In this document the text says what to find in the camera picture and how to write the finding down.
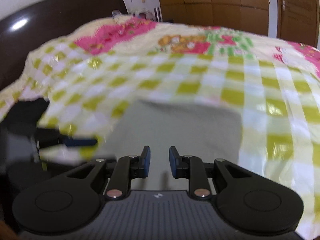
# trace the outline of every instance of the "checkered blanket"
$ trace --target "checkered blanket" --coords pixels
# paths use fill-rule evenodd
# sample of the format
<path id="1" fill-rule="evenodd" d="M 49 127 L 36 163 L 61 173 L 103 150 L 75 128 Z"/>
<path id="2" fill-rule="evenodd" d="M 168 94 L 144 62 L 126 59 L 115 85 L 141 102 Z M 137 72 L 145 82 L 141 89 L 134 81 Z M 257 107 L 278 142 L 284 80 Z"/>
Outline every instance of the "checkered blanket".
<path id="1" fill-rule="evenodd" d="M 137 98 L 227 104 L 243 119 L 239 165 L 300 194 L 305 211 L 297 231 L 306 239 L 320 234 L 320 87 L 313 73 L 245 55 L 92 57 L 65 40 L 43 51 L 25 70 L 24 89 L 0 99 L 3 115 L 17 98 L 46 96 L 51 104 L 39 125 L 95 135 L 101 145 Z M 53 147 L 41 155 L 65 163 L 96 150 Z"/>

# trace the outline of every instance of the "copper rivet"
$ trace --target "copper rivet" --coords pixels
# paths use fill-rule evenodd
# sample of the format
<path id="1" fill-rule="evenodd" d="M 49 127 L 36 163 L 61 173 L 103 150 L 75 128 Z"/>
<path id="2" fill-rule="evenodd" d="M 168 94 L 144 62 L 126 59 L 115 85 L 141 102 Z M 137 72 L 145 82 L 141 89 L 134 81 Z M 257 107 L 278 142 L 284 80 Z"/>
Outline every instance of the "copper rivet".
<path id="1" fill-rule="evenodd" d="M 122 191 L 119 189 L 111 189 L 107 192 L 107 196 L 111 198 L 117 198 L 122 196 Z"/>
<path id="2" fill-rule="evenodd" d="M 210 195 L 210 191 L 205 188 L 198 188 L 194 193 L 197 197 L 207 197 Z"/>

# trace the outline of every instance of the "blue gripper pad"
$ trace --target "blue gripper pad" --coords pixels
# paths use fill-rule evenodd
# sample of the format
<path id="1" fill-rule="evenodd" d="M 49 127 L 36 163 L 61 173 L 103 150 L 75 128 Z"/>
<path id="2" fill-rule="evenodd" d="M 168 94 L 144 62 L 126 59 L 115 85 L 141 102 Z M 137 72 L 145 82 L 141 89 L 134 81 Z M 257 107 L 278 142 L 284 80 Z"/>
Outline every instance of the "blue gripper pad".
<path id="1" fill-rule="evenodd" d="M 268 237 L 247 235 L 224 222 L 210 203 L 192 200 L 186 191 L 132 191 L 124 200 L 107 202 L 91 223 L 77 231 L 59 236 L 25 231 L 20 239 L 301 240 L 294 232 Z"/>
<path id="2" fill-rule="evenodd" d="M 169 148 L 169 162 L 170 162 L 170 168 L 172 172 L 172 176 L 175 178 L 177 175 L 177 159 L 175 158 L 171 148 Z"/>
<path id="3" fill-rule="evenodd" d="M 151 150 L 150 150 L 150 147 L 149 147 L 147 155 L 146 155 L 146 158 L 145 158 L 145 163 L 144 163 L 144 175 L 146 177 L 148 177 L 148 174 L 149 174 L 150 158 L 151 158 Z"/>

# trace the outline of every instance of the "blanket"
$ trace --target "blanket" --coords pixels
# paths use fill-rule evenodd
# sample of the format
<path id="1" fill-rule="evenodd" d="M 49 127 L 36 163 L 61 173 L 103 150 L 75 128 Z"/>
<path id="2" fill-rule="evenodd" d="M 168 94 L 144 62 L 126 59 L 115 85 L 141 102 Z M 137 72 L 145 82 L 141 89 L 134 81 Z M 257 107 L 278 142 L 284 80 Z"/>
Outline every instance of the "blanket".
<path id="1" fill-rule="evenodd" d="M 51 104 L 39 125 L 99 139 L 98 147 L 41 152 L 43 159 L 68 163 L 93 158 L 137 98 L 227 105 L 242 116 L 238 164 L 294 189 L 305 205 L 297 232 L 305 239 L 319 235 L 316 66 L 290 51 L 294 48 L 285 41 L 226 28 L 139 21 L 129 19 L 117 34 L 106 28 L 108 39 L 98 40 L 103 45 L 99 48 L 95 43 L 83 47 L 81 38 L 61 38 L 31 53 L 21 78 L 23 89 L 0 94 L 1 114 L 18 98 L 48 97 Z M 140 26 L 144 29 L 136 33 Z M 120 40 L 119 30 L 133 33 Z M 103 50 L 108 41 L 113 43 L 106 51 L 92 54 L 90 49 Z M 299 64 L 274 58 L 273 47 L 287 49 L 286 56 L 294 54 Z"/>

